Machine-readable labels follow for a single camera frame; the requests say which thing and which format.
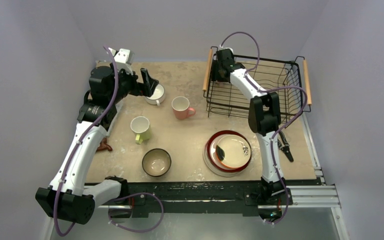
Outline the white handled cup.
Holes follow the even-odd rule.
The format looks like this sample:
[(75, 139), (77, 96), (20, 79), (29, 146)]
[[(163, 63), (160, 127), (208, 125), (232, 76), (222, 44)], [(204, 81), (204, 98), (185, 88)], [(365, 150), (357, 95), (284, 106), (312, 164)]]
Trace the white handled cup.
[(158, 84), (154, 90), (154, 93), (151, 97), (145, 97), (145, 101), (150, 105), (160, 106), (161, 103), (165, 100), (166, 92), (163, 85)]

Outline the salmon pink mug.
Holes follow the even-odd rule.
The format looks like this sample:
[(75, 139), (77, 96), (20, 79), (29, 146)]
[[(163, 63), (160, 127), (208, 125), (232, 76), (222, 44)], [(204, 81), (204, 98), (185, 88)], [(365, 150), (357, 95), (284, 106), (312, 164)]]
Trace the salmon pink mug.
[(190, 107), (190, 101), (184, 96), (177, 96), (171, 102), (174, 116), (178, 120), (184, 120), (196, 114), (196, 110)]

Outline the green faceted mug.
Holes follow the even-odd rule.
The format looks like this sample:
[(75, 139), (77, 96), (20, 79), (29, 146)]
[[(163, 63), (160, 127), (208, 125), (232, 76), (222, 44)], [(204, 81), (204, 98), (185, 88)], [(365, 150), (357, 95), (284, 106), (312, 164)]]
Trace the green faceted mug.
[(135, 135), (135, 143), (141, 145), (151, 138), (151, 124), (145, 116), (137, 116), (130, 123), (130, 129)]

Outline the dark blue bowl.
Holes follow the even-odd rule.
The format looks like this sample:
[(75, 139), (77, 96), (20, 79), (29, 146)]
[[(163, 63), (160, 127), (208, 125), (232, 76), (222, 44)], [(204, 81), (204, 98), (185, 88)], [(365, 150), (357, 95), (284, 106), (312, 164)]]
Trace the dark blue bowl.
[(172, 158), (166, 150), (154, 148), (143, 156), (141, 165), (147, 175), (161, 177), (171, 168)]

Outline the cream painted plate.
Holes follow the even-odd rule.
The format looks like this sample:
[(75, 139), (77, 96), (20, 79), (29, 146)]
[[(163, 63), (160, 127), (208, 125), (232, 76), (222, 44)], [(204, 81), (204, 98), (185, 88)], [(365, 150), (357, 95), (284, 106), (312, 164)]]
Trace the cream painted plate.
[(252, 157), (248, 141), (236, 134), (226, 134), (215, 145), (216, 159), (230, 170), (244, 167)]

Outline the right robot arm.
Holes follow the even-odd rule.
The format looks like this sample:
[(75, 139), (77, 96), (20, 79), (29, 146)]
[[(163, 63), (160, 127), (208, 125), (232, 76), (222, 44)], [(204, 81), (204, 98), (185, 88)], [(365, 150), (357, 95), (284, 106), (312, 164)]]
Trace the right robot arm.
[(280, 130), (280, 100), (276, 92), (261, 87), (248, 73), (245, 66), (235, 61), (230, 49), (210, 53), (210, 80), (227, 82), (235, 86), (249, 103), (248, 126), (258, 140), (261, 162), (262, 200), (268, 204), (280, 198), (287, 191), (285, 179), (279, 164), (277, 134)]

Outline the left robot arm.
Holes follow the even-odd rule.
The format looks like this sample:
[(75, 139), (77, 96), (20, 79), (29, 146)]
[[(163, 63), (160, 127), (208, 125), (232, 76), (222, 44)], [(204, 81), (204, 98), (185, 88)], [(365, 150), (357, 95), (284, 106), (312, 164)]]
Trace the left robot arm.
[(159, 81), (141, 68), (143, 81), (135, 73), (113, 66), (94, 68), (89, 77), (90, 89), (79, 110), (74, 138), (60, 170), (48, 187), (38, 188), (35, 199), (48, 217), (84, 225), (95, 208), (114, 201), (118, 205), (129, 199), (126, 179), (106, 177), (86, 189), (86, 176), (96, 151), (114, 125), (118, 114), (116, 104), (127, 95), (150, 97)]

